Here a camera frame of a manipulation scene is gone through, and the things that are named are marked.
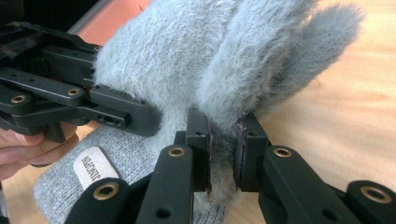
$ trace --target white label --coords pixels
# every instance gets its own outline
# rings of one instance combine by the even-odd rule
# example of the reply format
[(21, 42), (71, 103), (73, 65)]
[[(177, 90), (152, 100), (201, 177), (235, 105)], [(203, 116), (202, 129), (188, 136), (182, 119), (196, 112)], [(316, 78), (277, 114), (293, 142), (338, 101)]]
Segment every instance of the white label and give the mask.
[(107, 177), (119, 178), (119, 175), (99, 147), (90, 147), (79, 154), (73, 168), (79, 183), (84, 189), (100, 179)]

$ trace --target human hand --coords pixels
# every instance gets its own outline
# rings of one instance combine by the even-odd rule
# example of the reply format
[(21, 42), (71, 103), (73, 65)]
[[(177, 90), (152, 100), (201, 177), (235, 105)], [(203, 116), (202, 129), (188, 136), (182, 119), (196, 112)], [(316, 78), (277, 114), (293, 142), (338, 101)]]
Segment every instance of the human hand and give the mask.
[(44, 139), (43, 134), (26, 136), (0, 129), (0, 181), (15, 175), (29, 164), (51, 164), (78, 143), (77, 127), (62, 123), (66, 141), (62, 144)]

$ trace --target screw hole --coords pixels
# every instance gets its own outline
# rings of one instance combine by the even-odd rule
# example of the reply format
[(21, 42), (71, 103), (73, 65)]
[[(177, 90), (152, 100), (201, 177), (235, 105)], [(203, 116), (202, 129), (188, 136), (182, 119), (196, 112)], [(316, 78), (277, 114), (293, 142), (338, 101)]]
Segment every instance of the screw hole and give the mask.
[(285, 148), (277, 148), (274, 150), (274, 153), (278, 156), (278, 157), (283, 157), (283, 158), (287, 158), (291, 156), (291, 152)]
[(11, 103), (13, 104), (20, 104), (25, 102), (27, 99), (27, 97), (25, 95), (19, 95), (19, 96), (15, 96), (11, 99)]
[(119, 188), (120, 186), (116, 182), (105, 183), (95, 190), (93, 198), (99, 201), (110, 199), (117, 194)]
[(102, 195), (108, 195), (110, 194), (114, 189), (111, 187), (104, 187), (102, 189), (99, 190), (99, 193), (101, 193)]
[(186, 150), (182, 147), (174, 147), (169, 149), (168, 154), (171, 157), (181, 157), (186, 153)]
[(68, 95), (70, 96), (74, 96), (77, 95), (79, 93), (79, 91), (77, 89), (73, 89), (67, 92)]
[(371, 186), (361, 187), (361, 193), (371, 201), (376, 203), (391, 203), (392, 198), (382, 189), (374, 188)]
[(325, 216), (327, 219), (336, 222), (338, 220), (337, 215), (334, 213), (333, 210), (330, 209), (323, 209), (322, 210), (323, 216)]
[(165, 219), (172, 216), (172, 211), (169, 208), (160, 208), (157, 211), (157, 217)]

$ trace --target wooden table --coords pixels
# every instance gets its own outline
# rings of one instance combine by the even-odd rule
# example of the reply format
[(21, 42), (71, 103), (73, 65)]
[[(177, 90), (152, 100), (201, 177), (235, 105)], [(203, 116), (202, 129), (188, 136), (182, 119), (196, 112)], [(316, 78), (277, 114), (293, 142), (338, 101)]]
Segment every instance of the wooden table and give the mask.
[[(354, 2), (367, 17), (360, 39), (261, 123), (274, 144), (298, 150), (327, 183), (345, 190), (369, 179), (396, 191), (396, 3)], [(12, 223), (46, 223), (32, 197), (45, 170), (27, 167), (4, 181)], [(244, 196), (228, 223), (262, 223), (257, 194)]]

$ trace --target gray fabric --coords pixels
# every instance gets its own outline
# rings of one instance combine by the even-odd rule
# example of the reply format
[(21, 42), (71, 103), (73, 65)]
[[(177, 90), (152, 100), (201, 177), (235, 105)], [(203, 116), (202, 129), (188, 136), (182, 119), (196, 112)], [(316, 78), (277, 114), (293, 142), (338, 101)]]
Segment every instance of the gray fabric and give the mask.
[(196, 194), (196, 223), (220, 223), (235, 195), (235, 122), (271, 109), (335, 62), (357, 36), (353, 5), (318, 13), (316, 0), (156, 0), (99, 51), (95, 82), (125, 91), (163, 114), (143, 138), (101, 127), (45, 173), (35, 198), (50, 223), (62, 223), (81, 187), (71, 164), (83, 148), (100, 147), (128, 183), (152, 170), (159, 150), (186, 129), (196, 106), (215, 124), (213, 191)]
[[(112, 161), (120, 178), (133, 184), (151, 173), (156, 154), (145, 147), (147, 138), (105, 126), (88, 135), (65, 158), (49, 169), (35, 185), (35, 197), (49, 223), (64, 223), (73, 204), (83, 192), (73, 171), (75, 158), (89, 147), (99, 147)], [(220, 223), (225, 206), (194, 214), (194, 223)]]

